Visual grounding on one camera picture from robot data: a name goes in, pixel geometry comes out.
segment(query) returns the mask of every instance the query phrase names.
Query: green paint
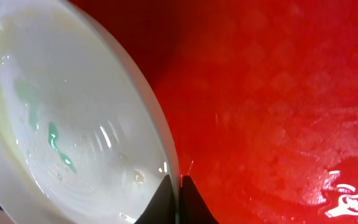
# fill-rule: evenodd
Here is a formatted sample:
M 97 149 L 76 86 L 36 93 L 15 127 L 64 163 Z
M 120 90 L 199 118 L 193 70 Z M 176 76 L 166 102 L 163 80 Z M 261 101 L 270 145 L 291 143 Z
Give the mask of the green paint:
M 68 166 L 68 168 L 73 171 L 73 173 L 77 173 L 77 169 L 74 166 L 73 161 L 64 153 L 62 153 L 61 150 L 59 150 L 57 146 L 57 141 L 59 140 L 59 132 L 57 130 L 57 127 L 52 122 L 49 123 L 49 133 L 48 133 L 48 142 L 50 146 L 59 153 L 60 159 Z
M 34 87 L 22 80 L 22 79 L 15 79 L 14 81 L 15 86 L 15 92 L 16 95 L 19 97 L 21 102 L 27 103 L 29 105 L 29 124 L 34 130 L 38 130 L 38 123 L 39 123 L 39 117 L 38 117 L 38 97 L 35 94 Z

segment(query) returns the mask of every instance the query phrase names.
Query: green stain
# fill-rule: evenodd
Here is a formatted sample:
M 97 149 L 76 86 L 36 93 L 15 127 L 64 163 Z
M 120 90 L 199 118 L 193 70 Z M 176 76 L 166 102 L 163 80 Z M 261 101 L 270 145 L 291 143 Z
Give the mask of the green stain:
M 60 159 L 68 166 L 68 168 L 73 171 L 73 173 L 77 173 L 77 169 L 74 166 L 73 161 L 64 153 L 62 153 L 61 150 L 59 150 L 57 146 L 57 141 L 59 140 L 59 132 L 57 130 L 57 127 L 52 122 L 49 123 L 49 133 L 48 133 L 48 143 L 50 146 L 59 153 Z
M 29 124 L 34 130 L 38 130 L 38 97 L 35 94 L 34 87 L 22 80 L 22 79 L 15 79 L 14 81 L 14 88 L 16 95 L 19 97 L 21 102 L 27 103 L 29 105 Z

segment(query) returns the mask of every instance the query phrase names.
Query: wet surface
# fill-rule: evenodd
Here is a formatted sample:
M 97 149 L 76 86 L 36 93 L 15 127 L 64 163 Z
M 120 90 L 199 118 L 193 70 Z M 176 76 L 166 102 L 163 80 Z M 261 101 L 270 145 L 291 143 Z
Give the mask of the wet surface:
M 73 2 L 148 79 L 220 223 L 358 223 L 358 1 Z

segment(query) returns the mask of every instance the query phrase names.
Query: red tablecloth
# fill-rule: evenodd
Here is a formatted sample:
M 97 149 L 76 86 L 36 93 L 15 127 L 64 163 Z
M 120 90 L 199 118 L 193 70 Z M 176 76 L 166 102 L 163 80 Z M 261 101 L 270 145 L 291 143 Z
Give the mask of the red tablecloth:
M 358 194 L 357 0 L 73 2 L 148 79 L 218 221 L 358 222 L 324 214 Z

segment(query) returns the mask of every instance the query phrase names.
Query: red surface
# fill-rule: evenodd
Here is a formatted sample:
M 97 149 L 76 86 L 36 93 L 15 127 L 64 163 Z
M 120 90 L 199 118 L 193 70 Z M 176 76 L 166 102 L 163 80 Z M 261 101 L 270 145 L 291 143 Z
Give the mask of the red surface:
M 324 214 L 358 194 L 358 1 L 73 2 L 148 79 L 219 222 L 358 223 Z

